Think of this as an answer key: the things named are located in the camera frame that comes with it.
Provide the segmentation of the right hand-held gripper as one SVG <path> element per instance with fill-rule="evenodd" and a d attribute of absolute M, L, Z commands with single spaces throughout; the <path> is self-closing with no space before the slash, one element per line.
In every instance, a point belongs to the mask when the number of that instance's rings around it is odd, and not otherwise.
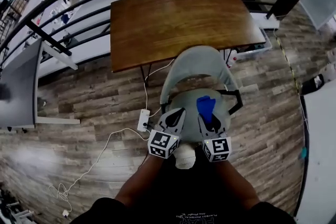
<path fill-rule="evenodd" d="M 202 150 L 209 162 L 226 161 L 232 153 L 231 137 L 227 135 L 227 113 L 212 114 L 211 125 L 206 123 L 204 117 L 198 115 L 199 131 L 202 134 Z"/>

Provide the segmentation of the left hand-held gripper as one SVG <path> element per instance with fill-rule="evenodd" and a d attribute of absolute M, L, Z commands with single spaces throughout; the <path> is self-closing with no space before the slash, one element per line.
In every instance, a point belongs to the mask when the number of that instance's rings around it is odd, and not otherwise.
<path fill-rule="evenodd" d="M 181 142 L 185 116 L 184 108 L 176 108 L 160 117 L 148 140 L 148 151 L 151 155 L 168 159 L 174 153 Z"/>

